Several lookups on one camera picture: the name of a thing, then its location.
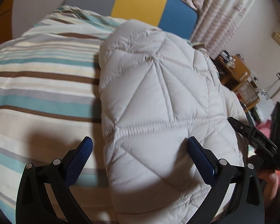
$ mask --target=wall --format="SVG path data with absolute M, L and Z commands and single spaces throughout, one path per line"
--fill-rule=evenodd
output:
M 232 55 L 244 55 L 245 63 L 258 76 L 260 89 L 271 85 L 280 72 L 280 46 L 272 39 L 272 33 L 279 27 L 272 0 L 255 0 L 226 47 Z
M 13 2 L 13 38 L 21 36 L 31 26 L 51 13 L 65 0 L 14 0 Z

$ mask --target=folded duvet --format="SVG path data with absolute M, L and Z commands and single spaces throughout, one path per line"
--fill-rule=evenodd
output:
M 105 166 L 119 223 L 187 223 L 210 186 L 186 139 L 195 136 L 218 159 L 243 166 L 247 142 L 227 121 L 246 121 L 237 97 L 208 56 L 139 21 L 103 43 L 99 63 Z

